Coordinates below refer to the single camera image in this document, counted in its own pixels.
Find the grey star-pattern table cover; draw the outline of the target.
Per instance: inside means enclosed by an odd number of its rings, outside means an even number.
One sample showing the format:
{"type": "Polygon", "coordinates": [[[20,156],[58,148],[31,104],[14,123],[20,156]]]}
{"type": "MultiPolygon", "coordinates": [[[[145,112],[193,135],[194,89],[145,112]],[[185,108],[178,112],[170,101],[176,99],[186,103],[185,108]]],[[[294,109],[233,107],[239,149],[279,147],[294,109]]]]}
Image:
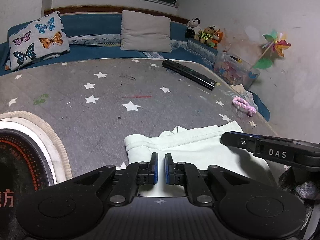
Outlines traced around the grey star-pattern table cover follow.
{"type": "Polygon", "coordinates": [[[1,76],[1,112],[27,111],[47,122],[74,176],[127,162],[128,135],[221,126],[224,115],[244,132],[276,135],[260,115],[238,112],[233,95],[221,81],[209,90],[152,59],[63,62],[1,76]]]}

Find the black remote control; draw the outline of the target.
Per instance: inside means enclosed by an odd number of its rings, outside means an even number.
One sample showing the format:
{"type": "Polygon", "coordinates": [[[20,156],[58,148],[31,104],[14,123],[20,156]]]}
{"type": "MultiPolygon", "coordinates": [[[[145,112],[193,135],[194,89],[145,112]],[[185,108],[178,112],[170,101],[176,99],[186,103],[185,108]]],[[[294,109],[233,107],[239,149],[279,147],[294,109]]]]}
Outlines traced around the black remote control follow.
{"type": "Polygon", "coordinates": [[[202,85],[203,87],[206,87],[209,90],[213,90],[216,85],[216,81],[175,61],[164,60],[162,62],[162,66],[198,83],[199,85],[202,85]]]}

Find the pale green garment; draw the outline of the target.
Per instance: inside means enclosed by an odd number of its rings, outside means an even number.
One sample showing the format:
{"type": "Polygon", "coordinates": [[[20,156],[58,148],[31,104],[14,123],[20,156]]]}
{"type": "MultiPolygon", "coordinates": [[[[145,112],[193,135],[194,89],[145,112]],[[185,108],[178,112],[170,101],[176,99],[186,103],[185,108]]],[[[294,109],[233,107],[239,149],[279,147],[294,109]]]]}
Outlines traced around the pale green garment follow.
{"type": "Polygon", "coordinates": [[[164,131],[158,137],[146,137],[141,134],[128,135],[124,139],[129,163],[149,161],[153,152],[158,154],[158,182],[139,188],[143,197],[183,197],[182,186],[168,185],[165,178],[165,154],[170,153],[173,161],[194,164],[199,170],[209,165],[217,165],[227,170],[254,179],[266,185],[274,185],[271,170],[267,162],[256,158],[243,149],[221,144],[221,135],[225,132],[242,132],[236,121],[223,126],[185,129],[176,126],[173,131],[164,131]]]}

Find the brown bear plush toy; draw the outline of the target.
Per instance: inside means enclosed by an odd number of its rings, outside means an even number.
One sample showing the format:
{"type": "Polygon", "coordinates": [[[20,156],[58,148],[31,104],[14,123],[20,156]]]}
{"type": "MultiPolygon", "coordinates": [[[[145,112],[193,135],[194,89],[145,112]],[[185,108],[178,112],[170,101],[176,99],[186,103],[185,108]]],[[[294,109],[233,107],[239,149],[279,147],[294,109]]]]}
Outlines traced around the brown bear plush toy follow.
{"type": "Polygon", "coordinates": [[[215,25],[208,26],[203,30],[199,30],[198,38],[201,44],[207,44],[210,46],[212,44],[212,38],[214,37],[217,28],[215,25]]]}

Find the grey plain pillow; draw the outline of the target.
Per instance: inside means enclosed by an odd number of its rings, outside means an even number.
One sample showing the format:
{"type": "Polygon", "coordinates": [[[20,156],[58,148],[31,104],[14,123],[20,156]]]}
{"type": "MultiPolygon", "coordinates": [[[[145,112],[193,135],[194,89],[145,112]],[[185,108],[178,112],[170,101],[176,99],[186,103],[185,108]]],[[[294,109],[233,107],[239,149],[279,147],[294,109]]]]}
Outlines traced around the grey plain pillow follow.
{"type": "Polygon", "coordinates": [[[121,17],[121,50],[171,52],[171,19],[124,10],[121,17]]]}

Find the orange fox plush toy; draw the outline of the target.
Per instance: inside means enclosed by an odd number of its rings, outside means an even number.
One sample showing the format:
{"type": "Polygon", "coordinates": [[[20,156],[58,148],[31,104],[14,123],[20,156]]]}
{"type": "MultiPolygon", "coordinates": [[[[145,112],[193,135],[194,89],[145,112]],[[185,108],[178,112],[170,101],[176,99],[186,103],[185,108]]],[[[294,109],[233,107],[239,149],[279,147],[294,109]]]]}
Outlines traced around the orange fox plush toy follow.
{"type": "Polygon", "coordinates": [[[217,45],[222,41],[224,33],[219,29],[212,36],[212,47],[217,49],[217,45]]]}

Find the panda plush toy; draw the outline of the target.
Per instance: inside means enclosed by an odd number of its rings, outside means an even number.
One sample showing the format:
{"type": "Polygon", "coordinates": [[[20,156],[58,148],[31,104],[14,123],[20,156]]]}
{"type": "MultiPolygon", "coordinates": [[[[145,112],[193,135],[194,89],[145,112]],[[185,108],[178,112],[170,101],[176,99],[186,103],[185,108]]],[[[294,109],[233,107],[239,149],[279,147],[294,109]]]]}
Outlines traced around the panda plush toy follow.
{"type": "Polygon", "coordinates": [[[200,27],[200,19],[198,17],[192,18],[187,23],[187,29],[185,32],[185,38],[193,38],[197,41],[200,40],[202,34],[202,28],[200,27]]]}

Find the colourful paper pinwheel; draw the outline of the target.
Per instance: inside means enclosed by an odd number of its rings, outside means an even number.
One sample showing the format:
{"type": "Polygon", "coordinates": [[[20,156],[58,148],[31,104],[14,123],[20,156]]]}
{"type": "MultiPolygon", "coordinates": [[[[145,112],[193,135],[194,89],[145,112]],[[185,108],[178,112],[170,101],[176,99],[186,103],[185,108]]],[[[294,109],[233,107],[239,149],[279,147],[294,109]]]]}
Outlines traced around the colourful paper pinwheel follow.
{"type": "Polygon", "coordinates": [[[253,64],[253,69],[268,69],[272,67],[272,55],[276,53],[278,57],[284,57],[284,51],[291,47],[291,44],[286,41],[286,35],[274,29],[269,34],[264,34],[263,37],[266,43],[262,46],[263,52],[253,64]]]}

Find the striped baby clothes pile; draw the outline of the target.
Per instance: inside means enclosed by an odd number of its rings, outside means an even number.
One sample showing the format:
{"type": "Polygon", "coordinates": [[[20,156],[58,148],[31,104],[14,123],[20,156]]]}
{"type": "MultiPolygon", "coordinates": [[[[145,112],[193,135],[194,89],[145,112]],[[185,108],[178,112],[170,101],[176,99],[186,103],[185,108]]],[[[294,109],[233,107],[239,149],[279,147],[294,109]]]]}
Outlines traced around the striped baby clothes pile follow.
{"type": "Polygon", "coordinates": [[[240,85],[231,85],[231,87],[242,97],[245,99],[251,106],[253,106],[256,110],[258,110],[258,106],[256,105],[253,94],[247,90],[245,90],[242,84],[240,85]]]}

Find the round black induction cooktop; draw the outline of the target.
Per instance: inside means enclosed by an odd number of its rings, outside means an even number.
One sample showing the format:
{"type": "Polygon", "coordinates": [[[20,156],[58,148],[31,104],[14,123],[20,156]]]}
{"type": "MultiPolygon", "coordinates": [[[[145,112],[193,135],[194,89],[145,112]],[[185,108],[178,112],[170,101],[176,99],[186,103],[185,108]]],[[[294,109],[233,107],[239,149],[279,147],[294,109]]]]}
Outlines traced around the round black induction cooktop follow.
{"type": "Polygon", "coordinates": [[[1,239],[25,239],[16,210],[35,191],[72,179],[66,149],[53,128],[26,111],[1,114],[1,239]]]}

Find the clear plastic toy box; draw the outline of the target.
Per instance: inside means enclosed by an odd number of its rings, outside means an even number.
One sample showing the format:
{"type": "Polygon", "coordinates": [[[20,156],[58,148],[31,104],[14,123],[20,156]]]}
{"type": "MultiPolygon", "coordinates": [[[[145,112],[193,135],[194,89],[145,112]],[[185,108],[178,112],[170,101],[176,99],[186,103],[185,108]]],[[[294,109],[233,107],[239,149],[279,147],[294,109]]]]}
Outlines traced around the clear plastic toy box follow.
{"type": "Polygon", "coordinates": [[[249,89],[260,75],[258,69],[225,50],[218,51],[213,71],[229,85],[243,85],[245,89],[249,89]]]}

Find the pink twisted cloth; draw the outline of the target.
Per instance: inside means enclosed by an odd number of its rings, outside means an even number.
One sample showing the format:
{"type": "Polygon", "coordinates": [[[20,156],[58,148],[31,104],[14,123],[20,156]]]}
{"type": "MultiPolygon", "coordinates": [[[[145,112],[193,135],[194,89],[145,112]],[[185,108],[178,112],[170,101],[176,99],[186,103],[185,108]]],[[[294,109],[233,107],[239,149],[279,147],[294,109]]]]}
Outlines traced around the pink twisted cloth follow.
{"type": "Polygon", "coordinates": [[[239,96],[235,96],[232,99],[232,104],[242,109],[248,116],[253,116],[257,113],[257,110],[253,106],[239,96]]]}

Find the butterfly print pillow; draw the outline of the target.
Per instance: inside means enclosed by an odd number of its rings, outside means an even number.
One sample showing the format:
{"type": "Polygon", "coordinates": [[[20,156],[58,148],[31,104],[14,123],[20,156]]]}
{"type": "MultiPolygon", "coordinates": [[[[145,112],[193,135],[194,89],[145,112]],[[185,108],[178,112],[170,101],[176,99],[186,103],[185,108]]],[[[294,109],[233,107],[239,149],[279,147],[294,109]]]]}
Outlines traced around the butterfly print pillow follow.
{"type": "Polygon", "coordinates": [[[10,35],[6,67],[15,71],[70,51],[59,11],[28,23],[10,35]]]}

